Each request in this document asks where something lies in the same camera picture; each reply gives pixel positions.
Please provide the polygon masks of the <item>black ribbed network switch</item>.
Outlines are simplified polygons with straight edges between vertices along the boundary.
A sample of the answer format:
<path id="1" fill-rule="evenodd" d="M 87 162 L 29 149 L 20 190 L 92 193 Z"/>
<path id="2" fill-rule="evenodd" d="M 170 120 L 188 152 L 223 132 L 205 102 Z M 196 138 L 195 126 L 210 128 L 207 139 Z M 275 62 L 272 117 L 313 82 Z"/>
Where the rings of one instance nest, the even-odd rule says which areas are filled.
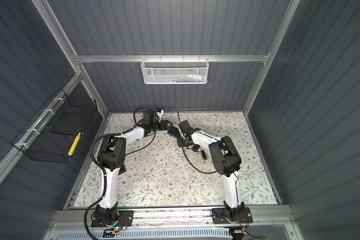
<path id="1" fill-rule="evenodd" d="M 168 135 L 176 138 L 176 139 L 179 139 L 181 138 L 181 134 L 180 134 L 180 131 L 178 128 L 172 126 L 168 131 L 167 131 Z"/>

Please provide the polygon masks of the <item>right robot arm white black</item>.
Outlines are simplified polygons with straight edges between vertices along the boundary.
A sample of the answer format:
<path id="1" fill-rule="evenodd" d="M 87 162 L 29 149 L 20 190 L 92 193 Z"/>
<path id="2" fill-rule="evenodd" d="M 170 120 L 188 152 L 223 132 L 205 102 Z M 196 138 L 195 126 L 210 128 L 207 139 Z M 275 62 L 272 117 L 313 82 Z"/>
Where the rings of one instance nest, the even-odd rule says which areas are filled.
<path id="1" fill-rule="evenodd" d="M 223 176 L 225 187 L 225 215 L 228 221 L 237 222 L 245 204 L 240 197 L 239 170 L 242 159 L 230 137 L 217 137 L 192 128 L 188 121 L 179 124 L 178 146 L 199 145 L 210 151 L 216 172 Z"/>

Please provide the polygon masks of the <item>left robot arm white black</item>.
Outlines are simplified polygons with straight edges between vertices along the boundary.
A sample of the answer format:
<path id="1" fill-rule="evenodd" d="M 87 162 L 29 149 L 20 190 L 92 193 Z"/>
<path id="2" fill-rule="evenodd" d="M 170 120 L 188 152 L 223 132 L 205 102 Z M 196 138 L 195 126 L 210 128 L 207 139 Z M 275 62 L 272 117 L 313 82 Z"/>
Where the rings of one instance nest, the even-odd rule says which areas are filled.
<path id="1" fill-rule="evenodd" d="M 94 221 L 101 221 L 106 226 L 115 226 L 118 223 L 120 217 L 114 187 L 120 171 L 125 168 L 126 147 L 150 133 L 168 130 L 172 124 L 162 120 L 163 114 L 164 110 L 160 108 L 137 108 L 133 112 L 133 127 L 121 133 L 104 134 L 94 140 L 90 148 L 90 158 L 103 174 L 101 197 L 91 205 L 96 207 L 91 217 Z"/>

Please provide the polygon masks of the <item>markers in white basket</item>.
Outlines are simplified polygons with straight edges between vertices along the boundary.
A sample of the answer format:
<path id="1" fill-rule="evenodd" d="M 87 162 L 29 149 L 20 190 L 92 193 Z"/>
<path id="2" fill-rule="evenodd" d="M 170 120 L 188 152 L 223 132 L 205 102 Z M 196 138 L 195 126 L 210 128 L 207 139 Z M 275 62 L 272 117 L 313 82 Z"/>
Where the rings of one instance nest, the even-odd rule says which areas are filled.
<path id="1" fill-rule="evenodd" d="M 191 75 L 182 75 L 174 76 L 172 78 L 166 79 L 169 83 L 185 83 L 185 84 L 205 84 L 207 83 L 207 76 L 191 74 Z"/>

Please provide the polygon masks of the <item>black foam pad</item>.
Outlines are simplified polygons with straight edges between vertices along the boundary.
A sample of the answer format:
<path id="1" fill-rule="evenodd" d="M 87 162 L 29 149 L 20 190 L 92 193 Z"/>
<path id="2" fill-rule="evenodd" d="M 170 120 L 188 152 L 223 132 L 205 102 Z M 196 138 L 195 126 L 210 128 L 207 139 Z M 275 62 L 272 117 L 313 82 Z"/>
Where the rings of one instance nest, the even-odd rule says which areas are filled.
<path id="1" fill-rule="evenodd" d="M 53 125 L 53 134 L 75 136 L 85 119 L 84 115 L 64 113 Z"/>

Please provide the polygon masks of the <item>yellow marker pen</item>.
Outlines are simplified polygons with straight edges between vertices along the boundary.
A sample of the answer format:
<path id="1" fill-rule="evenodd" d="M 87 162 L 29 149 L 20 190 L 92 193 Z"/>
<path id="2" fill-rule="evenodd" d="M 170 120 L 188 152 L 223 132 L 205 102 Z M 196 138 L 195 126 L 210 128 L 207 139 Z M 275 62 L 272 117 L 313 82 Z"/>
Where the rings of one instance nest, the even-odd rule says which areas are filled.
<path id="1" fill-rule="evenodd" d="M 69 149 L 68 156 L 72 156 L 72 155 L 73 155 L 73 153 L 74 153 L 74 151 L 75 151 L 75 149 L 76 149 L 76 147 L 77 147 L 77 145 L 78 145 L 78 142 L 79 142 L 79 140 L 81 139 L 81 136 L 82 136 L 82 133 L 79 132 L 79 133 L 77 134 L 77 136 L 75 137 L 75 139 L 74 139 L 74 141 L 73 141 L 73 143 L 72 143 L 72 145 L 71 145 L 71 148 Z"/>

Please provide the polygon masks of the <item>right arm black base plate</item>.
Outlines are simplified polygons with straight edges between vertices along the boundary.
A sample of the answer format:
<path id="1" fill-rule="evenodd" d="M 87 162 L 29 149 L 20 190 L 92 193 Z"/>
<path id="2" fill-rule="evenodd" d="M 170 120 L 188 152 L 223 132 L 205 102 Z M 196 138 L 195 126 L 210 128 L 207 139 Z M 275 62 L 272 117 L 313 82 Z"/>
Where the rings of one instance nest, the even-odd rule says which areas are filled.
<path id="1" fill-rule="evenodd" d="M 253 217 L 250 208 L 244 207 L 239 211 L 230 212 L 225 208 L 214 208 L 210 210 L 213 223 L 219 224 L 251 224 Z"/>

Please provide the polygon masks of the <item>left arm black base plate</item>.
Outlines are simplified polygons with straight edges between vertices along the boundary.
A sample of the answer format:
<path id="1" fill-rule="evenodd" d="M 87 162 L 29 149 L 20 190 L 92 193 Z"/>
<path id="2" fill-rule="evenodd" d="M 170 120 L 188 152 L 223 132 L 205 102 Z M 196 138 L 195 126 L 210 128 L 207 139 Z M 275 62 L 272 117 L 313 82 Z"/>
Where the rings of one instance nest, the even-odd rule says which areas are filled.
<path id="1" fill-rule="evenodd" d="M 91 227 L 130 227 L 133 217 L 134 211 L 111 211 L 100 208 L 100 210 L 95 210 L 91 216 Z"/>

